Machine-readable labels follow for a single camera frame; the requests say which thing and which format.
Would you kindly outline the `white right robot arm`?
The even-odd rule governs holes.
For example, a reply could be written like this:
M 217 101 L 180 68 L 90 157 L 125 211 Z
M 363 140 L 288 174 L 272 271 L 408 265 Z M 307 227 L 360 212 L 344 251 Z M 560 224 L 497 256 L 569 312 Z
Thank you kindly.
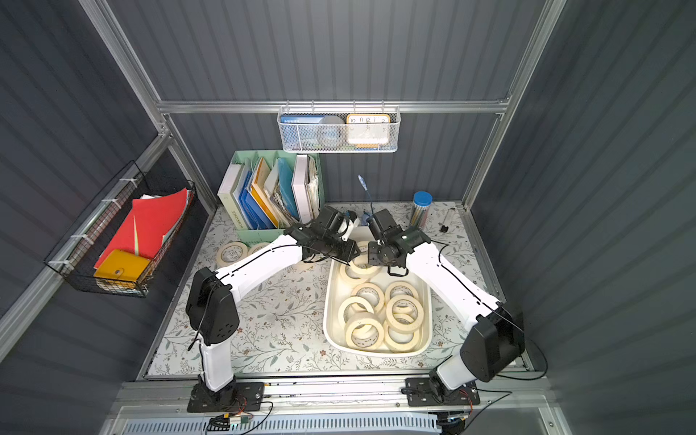
M 522 311 L 475 285 L 423 231 L 403 229 L 389 210 L 368 217 L 367 224 L 374 238 L 368 262 L 404 269 L 422 279 L 467 331 L 460 350 L 431 371 L 435 394 L 452 393 L 470 382 L 489 382 L 526 351 Z

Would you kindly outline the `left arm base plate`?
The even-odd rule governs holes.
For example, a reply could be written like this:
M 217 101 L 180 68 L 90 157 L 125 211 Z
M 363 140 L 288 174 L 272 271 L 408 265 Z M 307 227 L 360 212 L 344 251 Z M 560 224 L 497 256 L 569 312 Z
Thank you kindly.
M 191 390 L 188 413 L 238 413 L 259 411 L 266 384 L 262 382 L 232 382 L 214 393 L 203 381 Z

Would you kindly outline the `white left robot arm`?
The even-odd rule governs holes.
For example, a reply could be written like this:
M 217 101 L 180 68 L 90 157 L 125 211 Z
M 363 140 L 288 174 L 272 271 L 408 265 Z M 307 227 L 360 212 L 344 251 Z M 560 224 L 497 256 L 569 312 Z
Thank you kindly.
M 234 383 L 230 362 L 231 337 L 240 325 L 237 306 L 259 285 L 298 263 L 332 259 L 349 264 L 360 254 L 351 239 L 360 219 L 353 211 L 321 208 L 310 222 L 287 228 L 256 253 L 215 271 L 201 268 L 193 276 L 186 314 L 196 332 L 202 361 L 200 379 L 211 393 Z

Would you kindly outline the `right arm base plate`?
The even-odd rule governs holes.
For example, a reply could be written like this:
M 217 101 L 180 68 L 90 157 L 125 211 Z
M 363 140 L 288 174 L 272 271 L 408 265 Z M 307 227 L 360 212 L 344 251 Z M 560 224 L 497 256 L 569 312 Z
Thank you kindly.
M 480 395 L 474 382 L 464 384 L 455 390 L 446 387 L 435 378 L 407 378 L 401 388 L 410 407 L 434 406 L 472 407 L 480 404 Z

